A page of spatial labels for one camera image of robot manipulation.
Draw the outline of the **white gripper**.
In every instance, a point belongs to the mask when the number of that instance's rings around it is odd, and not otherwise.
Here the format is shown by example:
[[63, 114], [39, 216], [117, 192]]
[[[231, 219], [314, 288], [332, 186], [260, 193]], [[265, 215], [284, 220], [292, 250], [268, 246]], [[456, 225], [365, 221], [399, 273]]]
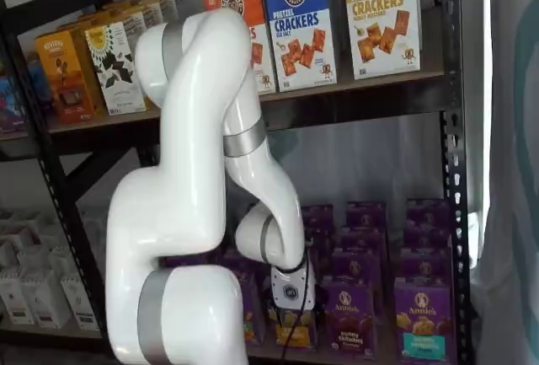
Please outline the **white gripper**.
[[280, 310], [305, 311], [313, 308], [322, 313], [328, 304], [328, 291], [324, 287], [316, 287], [316, 277], [309, 259], [294, 271], [281, 271], [271, 268], [271, 290], [275, 306], [268, 307], [269, 319], [281, 325]]

